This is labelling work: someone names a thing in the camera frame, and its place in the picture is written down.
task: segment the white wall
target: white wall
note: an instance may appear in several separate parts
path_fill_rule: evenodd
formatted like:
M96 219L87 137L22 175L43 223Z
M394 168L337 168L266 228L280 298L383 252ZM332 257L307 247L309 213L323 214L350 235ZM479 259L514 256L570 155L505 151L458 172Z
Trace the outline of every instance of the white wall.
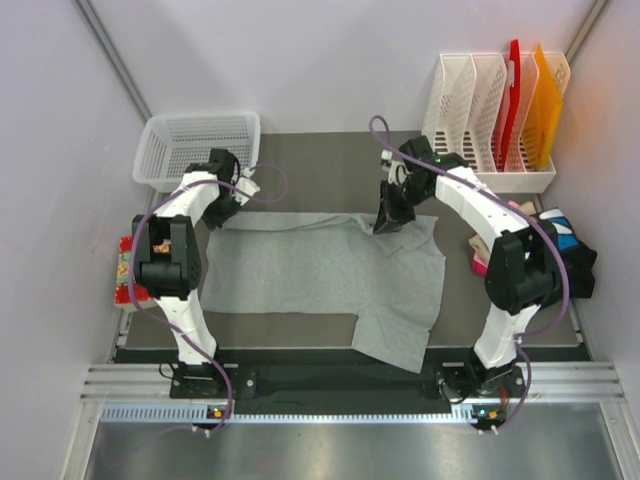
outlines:
M422 125L437 55L562 51L592 0L94 0L154 113L250 109L263 131Z
M113 339L117 241L148 191L131 181L142 122L72 2L1 13L0 476L40 480Z
M640 3L611 3L571 72L545 205L559 205L598 251L581 313L640 424Z

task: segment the white file organizer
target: white file organizer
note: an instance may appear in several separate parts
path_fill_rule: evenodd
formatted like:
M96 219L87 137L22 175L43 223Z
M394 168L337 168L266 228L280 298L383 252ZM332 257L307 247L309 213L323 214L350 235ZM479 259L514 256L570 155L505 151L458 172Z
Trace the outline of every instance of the white file organizer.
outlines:
M556 85L564 93L570 76L564 55L554 53L545 57ZM509 148L505 172L496 171L491 148L507 81L502 54L440 55L422 133L437 153L462 155L494 192L542 193L556 174L553 163L549 160L545 169L531 171L520 141L538 76L533 55L523 54L520 103L512 132L512 138L518 141Z

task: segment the red plastic folder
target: red plastic folder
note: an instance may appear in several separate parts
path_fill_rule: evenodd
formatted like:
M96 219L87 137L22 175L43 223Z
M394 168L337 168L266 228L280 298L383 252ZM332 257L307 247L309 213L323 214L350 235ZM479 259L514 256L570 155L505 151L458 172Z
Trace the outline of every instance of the red plastic folder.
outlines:
M513 134L513 125L520 105L520 70L520 44L518 40L513 40L507 60L507 84L495 130L493 158L496 170L499 172L504 171L509 154L509 143Z

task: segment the white plastic basket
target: white plastic basket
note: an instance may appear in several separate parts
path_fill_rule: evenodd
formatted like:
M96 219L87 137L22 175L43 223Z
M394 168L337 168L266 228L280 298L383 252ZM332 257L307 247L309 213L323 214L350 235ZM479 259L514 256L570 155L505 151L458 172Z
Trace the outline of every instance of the white plastic basket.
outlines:
M564 55L545 54L545 58L564 93L570 77ZM542 193L556 174L551 159L543 170L529 167L520 136L539 72L532 54L523 54L521 62L520 104L512 132L517 140L509 148L504 172L496 171L491 148L507 79L504 55L440 55L422 128L437 153L462 155L496 193Z
M253 112L165 114L149 119L133 163L133 179L171 192L192 163L209 161L211 148L226 148L242 168L255 166L260 117Z

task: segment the pink object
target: pink object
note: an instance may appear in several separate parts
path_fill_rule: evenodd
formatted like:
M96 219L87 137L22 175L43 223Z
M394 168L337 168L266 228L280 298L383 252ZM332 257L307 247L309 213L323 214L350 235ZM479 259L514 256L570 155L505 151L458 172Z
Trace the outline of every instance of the pink object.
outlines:
M489 266L486 263L484 263L484 260L482 260L482 257L477 253L473 254L473 262L471 262L471 268L475 273L477 273L481 277L486 277L487 271L489 270Z

